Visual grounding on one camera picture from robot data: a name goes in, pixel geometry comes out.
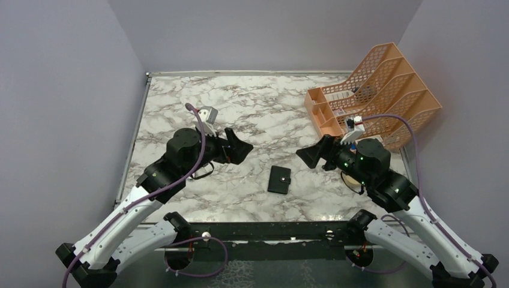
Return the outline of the black leather card holder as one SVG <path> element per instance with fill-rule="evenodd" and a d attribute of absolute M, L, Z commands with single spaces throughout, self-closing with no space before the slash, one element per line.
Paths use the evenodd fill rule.
<path fill-rule="evenodd" d="M 287 167 L 271 166 L 267 191 L 277 194 L 288 194 L 291 184 L 291 169 Z"/>

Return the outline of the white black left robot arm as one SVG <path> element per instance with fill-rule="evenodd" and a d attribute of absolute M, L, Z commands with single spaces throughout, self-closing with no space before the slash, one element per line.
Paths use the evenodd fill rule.
<path fill-rule="evenodd" d="M 92 232 L 74 244 L 63 243 L 56 255 L 80 287 L 110 287 L 118 274 L 145 254 L 172 244 L 182 246 L 191 237 L 190 224 L 177 212 L 134 236 L 135 228 L 185 187 L 197 169 L 215 161 L 241 164 L 253 145 L 240 140 L 233 129 L 226 138 L 203 136 L 198 129 L 182 128 L 167 141 L 166 152 L 145 168 L 136 185 L 115 210 Z"/>

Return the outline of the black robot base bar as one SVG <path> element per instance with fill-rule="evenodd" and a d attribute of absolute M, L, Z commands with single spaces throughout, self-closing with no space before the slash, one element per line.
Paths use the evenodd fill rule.
<path fill-rule="evenodd" d="M 191 223 L 190 244 L 165 245 L 170 264 L 265 260 L 346 260 L 365 266 L 373 245 L 354 235 L 346 221 Z"/>

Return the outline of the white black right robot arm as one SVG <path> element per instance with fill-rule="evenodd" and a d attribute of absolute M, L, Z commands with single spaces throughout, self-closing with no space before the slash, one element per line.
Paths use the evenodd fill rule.
<path fill-rule="evenodd" d="M 320 159 L 326 171 L 340 169 L 359 182 L 371 200 L 407 225 L 417 242 L 392 229 L 364 209 L 347 223 L 346 236 L 354 244 L 364 241 L 396 254 L 428 277 L 433 287 L 484 287 L 499 265 L 491 254 L 481 254 L 462 241 L 427 206 L 419 189 L 390 169 L 391 152 L 377 139 L 363 139 L 352 152 L 340 137 L 324 135 L 317 144 L 296 151 L 314 169 Z"/>

